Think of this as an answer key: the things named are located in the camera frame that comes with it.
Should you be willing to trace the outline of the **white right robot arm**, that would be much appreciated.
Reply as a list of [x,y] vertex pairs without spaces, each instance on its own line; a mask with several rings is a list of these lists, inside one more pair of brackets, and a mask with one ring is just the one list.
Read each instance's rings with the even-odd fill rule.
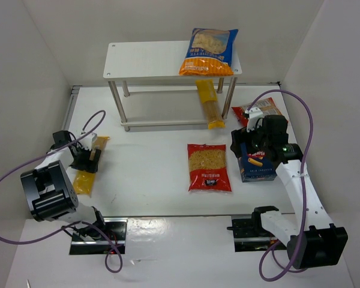
[[231,133],[231,151],[238,159],[243,182],[264,179],[275,172],[281,179],[297,225],[278,208],[262,206],[252,213],[259,232],[270,232],[286,248],[295,269],[336,265],[345,248],[348,234],[337,227],[321,204],[303,163],[299,145],[289,143],[288,121],[283,115],[264,115],[247,110],[247,125]]

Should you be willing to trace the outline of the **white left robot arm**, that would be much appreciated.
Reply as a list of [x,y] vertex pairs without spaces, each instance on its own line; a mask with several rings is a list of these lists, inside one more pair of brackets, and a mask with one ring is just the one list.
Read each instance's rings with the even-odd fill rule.
[[41,164],[20,176],[33,218],[38,221],[78,222],[74,228],[81,239],[100,240],[106,229],[104,217],[93,207],[79,202],[77,193],[88,189],[98,171],[103,140],[90,133],[74,141],[74,135],[61,130],[53,133],[54,144]]

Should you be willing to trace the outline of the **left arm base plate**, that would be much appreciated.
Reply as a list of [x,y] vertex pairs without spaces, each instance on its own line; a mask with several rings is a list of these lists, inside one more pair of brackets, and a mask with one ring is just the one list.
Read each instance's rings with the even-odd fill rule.
[[[106,217],[104,219],[105,227],[103,233],[107,238],[116,245],[121,254],[125,253],[125,239],[127,235],[127,218]],[[69,255],[106,255],[108,252],[116,254],[111,250],[109,241],[100,234],[96,234],[95,238],[89,235],[84,236],[83,233],[74,228],[68,233],[71,236],[71,244]]]

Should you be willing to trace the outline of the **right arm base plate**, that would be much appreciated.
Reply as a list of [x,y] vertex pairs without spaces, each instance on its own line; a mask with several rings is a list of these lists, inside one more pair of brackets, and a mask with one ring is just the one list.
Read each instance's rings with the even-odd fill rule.
[[250,215],[231,216],[231,225],[227,227],[233,234],[235,252],[266,251],[277,242],[270,232],[258,232],[254,228]]

